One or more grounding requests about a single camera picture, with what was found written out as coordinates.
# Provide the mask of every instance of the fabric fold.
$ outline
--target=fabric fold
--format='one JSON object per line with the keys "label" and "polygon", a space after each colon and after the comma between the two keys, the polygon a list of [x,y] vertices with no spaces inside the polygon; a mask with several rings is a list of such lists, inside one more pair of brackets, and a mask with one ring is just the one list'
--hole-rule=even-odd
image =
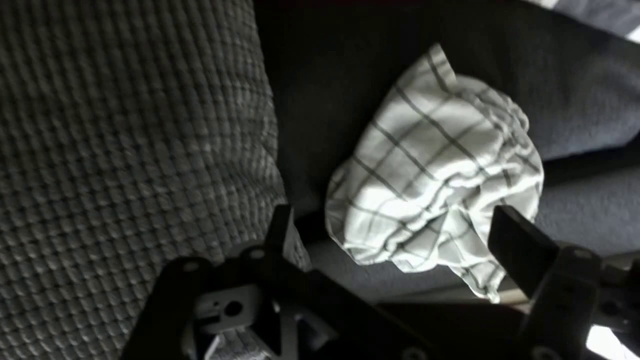
{"label": "fabric fold", "polygon": [[489,84],[458,76],[440,46],[408,69],[331,182],[326,227],[358,264],[403,273],[448,267],[497,299],[502,267],[486,249],[492,210],[535,218],[543,160],[527,114]]}

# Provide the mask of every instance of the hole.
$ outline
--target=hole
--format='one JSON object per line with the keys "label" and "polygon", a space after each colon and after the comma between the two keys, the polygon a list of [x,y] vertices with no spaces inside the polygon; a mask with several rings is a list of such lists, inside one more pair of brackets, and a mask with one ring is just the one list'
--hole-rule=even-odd
{"label": "hole", "polygon": [[224,308],[224,314],[230,317],[230,318],[237,318],[241,312],[243,312],[243,304],[241,303],[230,303]]}
{"label": "hole", "polygon": [[252,261],[260,261],[260,259],[265,259],[265,251],[262,251],[262,249],[254,249],[249,257],[250,257]]}
{"label": "hole", "polygon": [[604,304],[600,304],[600,312],[606,317],[618,317],[620,307],[616,303],[604,303]]}

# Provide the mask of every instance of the cushion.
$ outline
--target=cushion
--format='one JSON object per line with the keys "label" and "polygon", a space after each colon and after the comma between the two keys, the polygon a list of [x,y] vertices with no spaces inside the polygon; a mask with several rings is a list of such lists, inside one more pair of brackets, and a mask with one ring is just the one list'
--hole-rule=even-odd
{"label": "cushion", "polygon": [[[358,269],[331,242],[322,216],[332,173],[355,153],[388,89],[434,42],[461,75],[507,92],[531,116],[531,137],[549,160],[543,231],[604,255],[638,249],[634,222],[620,216],[636,204],[616,192],[613,216],[597,206],[615,192],[608,186],[640,176],[626,173],[638,156],[576,159],[638,134],[638,46],[521,0],[257,0],[257,16],[280,126],[278,166],[302,238],[317,267],[349,288],[380,301],[461,285],[445,269]],[[615,227],[618,238],[602,238]]]}
{"label": "cushion", "polygon": [[262,240],[270,97],[250,0],[2,3],[0,359],[117,359],[164,262]]}

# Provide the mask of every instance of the grid pattern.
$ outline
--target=grid pattern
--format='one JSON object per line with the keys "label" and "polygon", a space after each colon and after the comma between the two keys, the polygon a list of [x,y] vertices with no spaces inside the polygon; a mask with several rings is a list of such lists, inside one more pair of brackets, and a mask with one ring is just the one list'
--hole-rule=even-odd
{"label": "grid pattern", "polygon": [[543,162],[529,118],[504,95],[456,76],[440,46],[380,107],[326,204],[332,238],[358,262],[405,273],[450,267],[497,299],[502,267],[486,238],[497,204],[535,218]]}
{"label": "grid pattern", "polygon": [[117,359],[164,262],[262,240],[262,66],[250,0],[2,3],[0,359]]}

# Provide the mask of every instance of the sofa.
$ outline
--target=sofa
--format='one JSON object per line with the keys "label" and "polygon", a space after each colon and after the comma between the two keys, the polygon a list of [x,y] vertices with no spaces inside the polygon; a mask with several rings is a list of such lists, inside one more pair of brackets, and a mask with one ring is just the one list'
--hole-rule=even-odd
{"label": "sofa", "polygon": [[[7,0],[0,29],[0,359],[118,359],[168,261],[224,262],[282,203],[314,264],[369,301],[461,288],[446,269],[355,267],[322,218],[331,175],[434,42],[531,114],[538,227],[640,249],[640,50],[522,3]],[[219,356],[249,350],[233,333]]]}
{"label": "sofa", "polygon": [[602,257],[640,251],[640,46],[519,0],[257,0],[257,16],[289,201],[314,264],[347,288],[369,301],[461,294],[446,269],[357,267],[324,231],[332,173],[401,72],[437,42],[456,72],[531,116],[546,171],[536,225]]}

